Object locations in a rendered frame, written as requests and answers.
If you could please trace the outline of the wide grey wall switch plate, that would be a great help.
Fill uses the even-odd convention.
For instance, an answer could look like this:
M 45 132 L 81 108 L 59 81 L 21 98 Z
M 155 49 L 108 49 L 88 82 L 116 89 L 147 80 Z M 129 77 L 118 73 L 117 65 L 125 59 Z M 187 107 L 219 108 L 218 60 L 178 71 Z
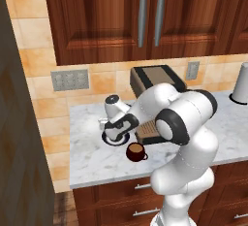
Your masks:
M 55 91 L 79 90 L 89 88 L 87 70 L 51 71 Z

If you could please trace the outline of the dark red coffee mug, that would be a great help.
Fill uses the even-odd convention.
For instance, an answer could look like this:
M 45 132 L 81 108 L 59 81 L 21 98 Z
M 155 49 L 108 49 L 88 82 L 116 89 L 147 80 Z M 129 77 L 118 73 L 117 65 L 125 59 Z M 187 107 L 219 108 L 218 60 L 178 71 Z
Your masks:
M 130 143 L 126 149 L 126 156 L 133 162 L 139 162 L 148 158 L 144 146 L 140 143 Z

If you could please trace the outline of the small grey wall outlet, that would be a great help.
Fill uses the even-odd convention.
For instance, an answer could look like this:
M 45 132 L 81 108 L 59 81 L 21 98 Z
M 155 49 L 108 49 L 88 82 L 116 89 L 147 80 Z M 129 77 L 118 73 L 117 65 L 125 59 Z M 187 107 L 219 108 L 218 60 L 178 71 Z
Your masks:
M 187 72 L 186 72 L 186 80 L 195 80 L 198 75 L 200 62 L 199 61 L 192 61 L 188 63 Z

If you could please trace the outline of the brown wooden cupboard door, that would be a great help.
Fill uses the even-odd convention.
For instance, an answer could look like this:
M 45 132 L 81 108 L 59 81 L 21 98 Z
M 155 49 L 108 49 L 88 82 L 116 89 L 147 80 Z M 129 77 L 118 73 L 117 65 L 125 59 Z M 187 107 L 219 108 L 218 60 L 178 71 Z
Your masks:
M 149 0 L 138 47 L 140 0 L 46 0 L 59 66 L 147 58 Z
M 149 56 L 153 59 L 226 55 L 239 0 L 165 0 L 155 46 L 157 0 L 150 0 Z
M 227 45 L 227 54 L 241 53 L 248 53 L 248 0 L 238 2 Z

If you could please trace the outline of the brown wooden drawer front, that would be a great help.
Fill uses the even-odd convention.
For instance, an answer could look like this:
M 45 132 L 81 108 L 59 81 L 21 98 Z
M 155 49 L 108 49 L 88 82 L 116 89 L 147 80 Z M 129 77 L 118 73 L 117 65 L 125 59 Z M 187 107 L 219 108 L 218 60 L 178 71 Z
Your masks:
M 232 184 L 234 182 L 248 182 L 248 160 L 213 166 L 214 187 Z
M 150 178 L 136 178 L 74 189 L 76 208 L 84 210 L 93 206 L 108 205 L 111 202 L 119 203 L 124 200 L 156 195 L 151 187 L 140 187 L 149 182 Z
M 124 203 L 97 206 L 77 211 L 79 226 L 149 226 L 155 213 L 133 216 L 135 211 L 160 209 L 161 196 L 148 196 Z
M 212 187 L 207 195 L 198 226 L 248 226 L 248 182 L 234 182 Z

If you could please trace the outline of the black and tan coffee machine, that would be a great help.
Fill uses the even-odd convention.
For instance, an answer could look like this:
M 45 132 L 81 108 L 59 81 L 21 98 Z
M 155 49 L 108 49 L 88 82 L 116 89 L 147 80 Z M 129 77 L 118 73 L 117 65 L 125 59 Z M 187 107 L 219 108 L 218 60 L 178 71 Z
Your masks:
M 136 97 L 155 84 L 166 82 L 178 92 L 185 92 L 187 84 L 168 65 L 133 67 L 130 72 L 130 85 Z M 164 143 L 155 127 L 154 121 L 148 121 L 137 128 L 136 137 L 143 145 Z

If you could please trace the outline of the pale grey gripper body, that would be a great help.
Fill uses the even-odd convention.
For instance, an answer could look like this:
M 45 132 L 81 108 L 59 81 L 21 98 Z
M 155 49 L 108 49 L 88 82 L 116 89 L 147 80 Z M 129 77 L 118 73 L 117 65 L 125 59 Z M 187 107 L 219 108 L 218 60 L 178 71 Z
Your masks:
M 109 121 L 107 118 L 100 118 L 98 119 L 99 121 L 99 126 L 101 130 L 105 129 L 105 124 Z

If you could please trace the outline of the dark brown tall cabinet side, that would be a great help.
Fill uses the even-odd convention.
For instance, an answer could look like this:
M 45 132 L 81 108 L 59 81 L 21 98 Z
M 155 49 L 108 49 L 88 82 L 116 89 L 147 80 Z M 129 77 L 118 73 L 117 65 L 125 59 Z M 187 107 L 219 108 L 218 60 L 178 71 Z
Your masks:
M 0 226 L 53 226 L 54 188 L 16 45 L 0 0 Z

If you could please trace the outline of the white cylinder on black base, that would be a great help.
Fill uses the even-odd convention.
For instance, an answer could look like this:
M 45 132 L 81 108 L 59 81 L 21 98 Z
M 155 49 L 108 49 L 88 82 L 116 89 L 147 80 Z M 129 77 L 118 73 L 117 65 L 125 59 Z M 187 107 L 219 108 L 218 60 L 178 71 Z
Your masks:
M 248 62 L 243 62 L 230 99 L 239 105 L 248 105 Z

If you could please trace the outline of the white saucer with dark rim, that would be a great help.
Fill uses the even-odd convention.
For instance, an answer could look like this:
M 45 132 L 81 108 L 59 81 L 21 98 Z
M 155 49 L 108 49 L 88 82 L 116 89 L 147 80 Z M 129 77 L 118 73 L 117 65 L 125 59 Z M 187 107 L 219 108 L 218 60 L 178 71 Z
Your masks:
M 119 141 L 113 141 L 111 140 L 106 132 L 102 133 L 102 140 L 107 144 L 107 145 L 112 145 L 112 146 L 120 146 L 120 145 L 125 145 L 126 143 L 129 142 L 130 140 L 130 134 L 127 133 L 125 135 L 122 136 L 122 138 Z

